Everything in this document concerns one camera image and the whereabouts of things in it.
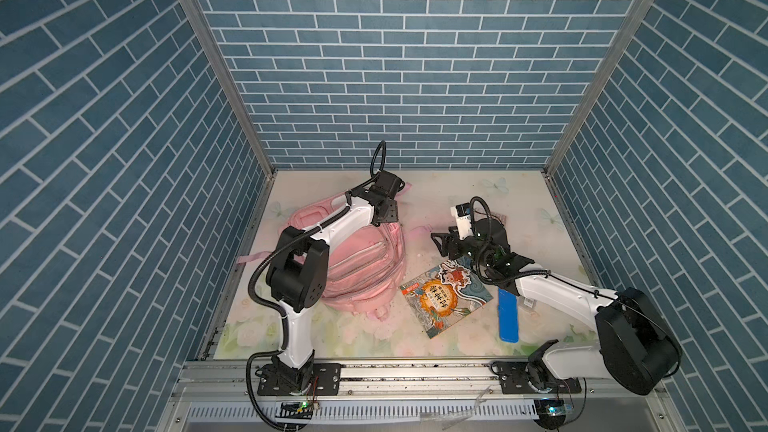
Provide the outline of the colourful children's story book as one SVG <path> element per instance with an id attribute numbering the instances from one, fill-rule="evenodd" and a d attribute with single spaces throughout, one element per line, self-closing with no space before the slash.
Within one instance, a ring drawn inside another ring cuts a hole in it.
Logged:
<path id="1" fill-rule="evenodd" d="M 429 338 L 445 332 L 493 300 L 471 270 L 471 260 L 444 260 L 399 287 Z"/>

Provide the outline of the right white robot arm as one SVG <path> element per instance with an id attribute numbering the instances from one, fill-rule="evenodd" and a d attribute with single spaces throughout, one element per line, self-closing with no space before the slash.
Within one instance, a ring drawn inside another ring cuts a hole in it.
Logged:
<path id="1" fill-rule="evenodd" d="M 591 345 L 552 339 L 536 349 L 526 366 L 535 390 L 548 392 L 568 379 L 612 379 L 645 396 L 679 370 L 679 341 L 642 291 L 598 288 L 556 274 L 512 251 L 504 226 L 493 217 L 479 220 L 467 234 L 451 226 L 430 238 L 442 257 L 468 259 L 484 284 L 557 309 L 596 333 Z"/>

